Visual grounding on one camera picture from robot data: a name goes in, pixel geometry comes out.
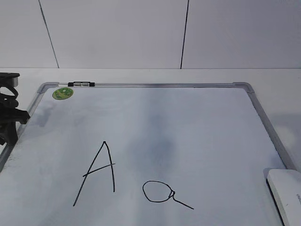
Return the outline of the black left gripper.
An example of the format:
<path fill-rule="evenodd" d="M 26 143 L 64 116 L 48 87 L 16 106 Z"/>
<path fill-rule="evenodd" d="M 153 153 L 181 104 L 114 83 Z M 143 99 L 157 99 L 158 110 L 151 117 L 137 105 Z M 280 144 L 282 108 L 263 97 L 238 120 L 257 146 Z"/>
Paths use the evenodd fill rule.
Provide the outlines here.
<path fill-rule="evenodd" d="M 26 124 L 30 116 L 27 111 L 17 108 L 9 108 L 0 104 L 0 131 L 1 145 L 15 145 L 18 141 L 16 122 Z"/>

